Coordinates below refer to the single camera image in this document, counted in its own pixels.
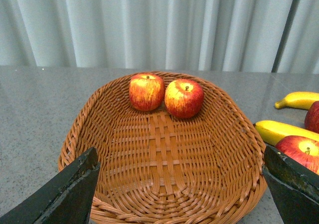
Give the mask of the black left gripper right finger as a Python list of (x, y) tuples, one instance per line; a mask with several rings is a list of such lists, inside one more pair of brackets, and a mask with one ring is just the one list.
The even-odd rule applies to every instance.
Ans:
[(263, 175), (285, 224), (319, 222), (319, 176), (268, 145)]

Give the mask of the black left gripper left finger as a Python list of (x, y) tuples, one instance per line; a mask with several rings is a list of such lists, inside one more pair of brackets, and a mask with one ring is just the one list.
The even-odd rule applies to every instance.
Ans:
[(87, 224), (100, 163), (89, 148), (0, 218), (2, 224)]

